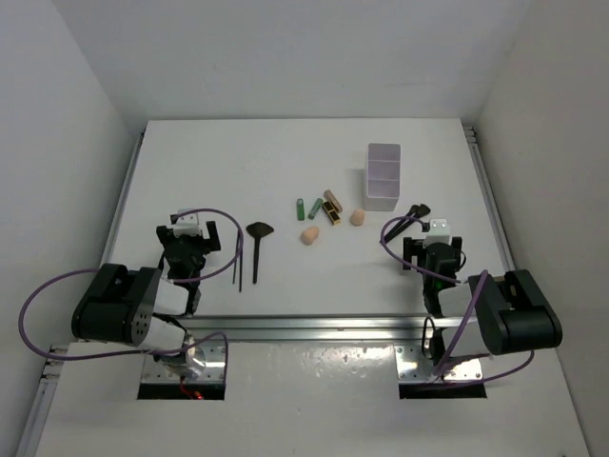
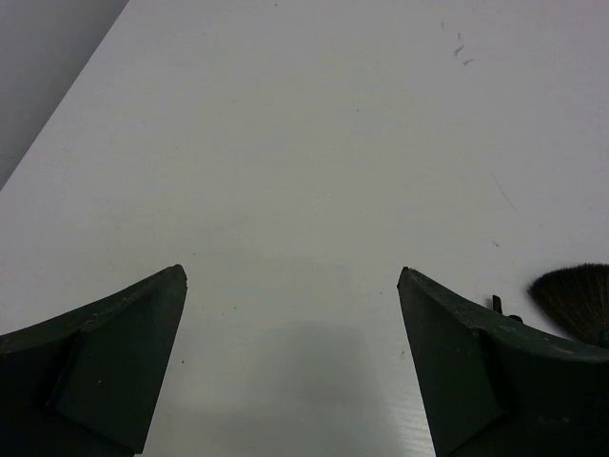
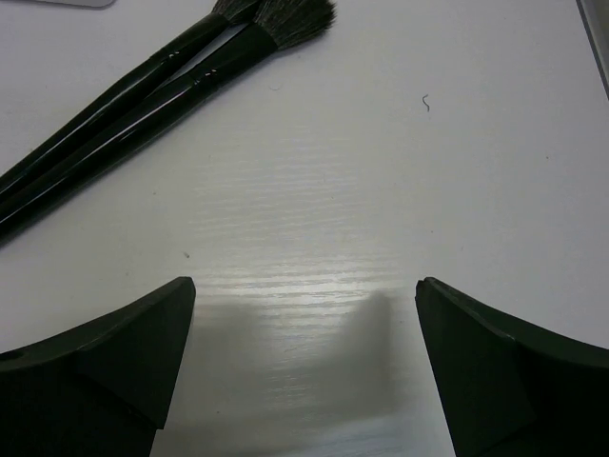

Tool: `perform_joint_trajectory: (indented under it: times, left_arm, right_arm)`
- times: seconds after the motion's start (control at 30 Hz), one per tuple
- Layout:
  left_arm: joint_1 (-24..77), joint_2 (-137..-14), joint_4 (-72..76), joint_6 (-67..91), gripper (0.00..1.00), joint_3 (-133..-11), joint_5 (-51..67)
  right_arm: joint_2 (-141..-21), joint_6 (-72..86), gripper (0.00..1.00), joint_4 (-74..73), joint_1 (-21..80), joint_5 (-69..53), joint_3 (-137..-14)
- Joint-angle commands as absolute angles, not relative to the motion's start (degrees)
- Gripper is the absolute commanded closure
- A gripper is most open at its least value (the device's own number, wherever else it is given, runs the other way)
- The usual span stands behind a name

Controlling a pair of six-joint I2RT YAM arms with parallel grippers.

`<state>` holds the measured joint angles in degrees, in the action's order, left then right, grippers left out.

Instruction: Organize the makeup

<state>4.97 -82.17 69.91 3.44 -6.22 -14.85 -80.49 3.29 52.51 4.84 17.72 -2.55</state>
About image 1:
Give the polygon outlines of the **thin black eyeshadow brush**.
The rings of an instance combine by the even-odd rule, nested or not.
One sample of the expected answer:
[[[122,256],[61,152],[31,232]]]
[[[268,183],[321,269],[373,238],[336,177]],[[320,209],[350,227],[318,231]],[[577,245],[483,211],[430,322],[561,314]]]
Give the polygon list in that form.
[[[239,234],[239,257],[238,261],[235,264],[235,274],[233,275],[233,279],[238,280],[238,290],[239,293],[243,291],[243,247],[244,247],[244,235],[242,233]]]

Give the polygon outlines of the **black fan makeup brush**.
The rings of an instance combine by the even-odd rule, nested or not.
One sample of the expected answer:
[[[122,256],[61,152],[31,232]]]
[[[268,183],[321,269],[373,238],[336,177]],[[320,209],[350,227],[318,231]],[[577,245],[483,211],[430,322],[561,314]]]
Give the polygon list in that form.
[[[252,284],[258,283],[261,240],[274,232],[274,228],[264,222],[254,222],[246,227],[247,233],[254,240]]]

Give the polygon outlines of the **beige makeup sponge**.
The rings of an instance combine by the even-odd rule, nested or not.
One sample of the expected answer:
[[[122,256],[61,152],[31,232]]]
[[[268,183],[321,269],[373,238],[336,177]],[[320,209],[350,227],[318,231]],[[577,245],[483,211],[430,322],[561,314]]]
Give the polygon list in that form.
[[[301,241],[306,246],[311,246],[319,237],[320,229],[318,227],[312,226],[305,229],[300,236]]]
[[[350,223],[354,227],[360,227],[365,221],[365,211],[363,209],[355,209],[350,216]]]

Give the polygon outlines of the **black gold lipstick tube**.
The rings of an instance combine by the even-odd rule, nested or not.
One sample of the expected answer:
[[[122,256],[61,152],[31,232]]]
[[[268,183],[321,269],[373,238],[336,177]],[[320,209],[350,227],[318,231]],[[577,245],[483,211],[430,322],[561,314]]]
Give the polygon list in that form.
[[[324,213],[326,214],[326,216],[332,226],[337,226],[338,224],[341,223],[341,218],[331,202],[324,201],[323,209],[324,209]]]

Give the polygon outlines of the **dark green lip balm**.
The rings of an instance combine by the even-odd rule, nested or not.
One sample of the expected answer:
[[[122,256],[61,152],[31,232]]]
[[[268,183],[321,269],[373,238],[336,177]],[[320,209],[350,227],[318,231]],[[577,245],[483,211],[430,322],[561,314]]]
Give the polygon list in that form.
[[[298,198],[296,201],[296,206],[297,206],[297,218],[299,221],[303,221],[305,219],[304,200],[302,198]]]

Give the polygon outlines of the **rose gold lipstick tube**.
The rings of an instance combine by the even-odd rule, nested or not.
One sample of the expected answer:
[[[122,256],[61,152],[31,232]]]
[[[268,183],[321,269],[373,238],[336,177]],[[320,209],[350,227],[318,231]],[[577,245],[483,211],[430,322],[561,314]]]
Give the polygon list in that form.
[[[333,206],[333,208],[338,213],[341,213],[343,211],[342,205],[340,204],[340,202],[338,201],[338,199],[336,198],[336,196],[333,194],[333,192],[330,189],[327,189],[324,192],[324,198]]]

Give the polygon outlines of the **light green lip balm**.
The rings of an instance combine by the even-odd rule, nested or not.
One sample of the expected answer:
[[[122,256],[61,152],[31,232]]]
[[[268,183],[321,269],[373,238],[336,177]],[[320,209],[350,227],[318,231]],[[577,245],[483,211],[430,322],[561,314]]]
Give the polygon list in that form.
[[[324,200],[322,198],[317,198],[316,201],[314,202],[312,208],[310,209],[307,217],[309,220],[314,220],[317,213],[319,212],[319,210],[321,209],[322,205],[324,203]]]

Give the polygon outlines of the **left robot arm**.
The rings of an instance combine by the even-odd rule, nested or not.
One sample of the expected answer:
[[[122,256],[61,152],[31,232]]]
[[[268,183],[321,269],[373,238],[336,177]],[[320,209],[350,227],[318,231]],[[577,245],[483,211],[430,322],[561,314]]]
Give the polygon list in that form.
[[[177,218],[156,228],[163,248],[158,266],[130,270],[103,264],[72,315],[73,335],[138,348],[183,375],[201,371],[203,357],[196,348],[161,352],[194,342],[177,319],[194,314],[206,256],[221,249],[216,224],[207,221],[206,230],[196,215]]]

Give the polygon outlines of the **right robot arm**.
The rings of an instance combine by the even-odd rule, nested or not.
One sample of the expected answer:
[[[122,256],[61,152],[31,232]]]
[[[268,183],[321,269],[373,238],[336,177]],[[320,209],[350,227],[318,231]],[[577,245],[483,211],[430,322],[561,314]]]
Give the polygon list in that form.
[[[422,345],[439,372],[451,363],[484,355],[557,348],[563,332],[558,314],[527,269],[496,278],[473,275],[457,283],[462,239],[445,243],[406,237],[403,260],[416,262],[431,337]]]

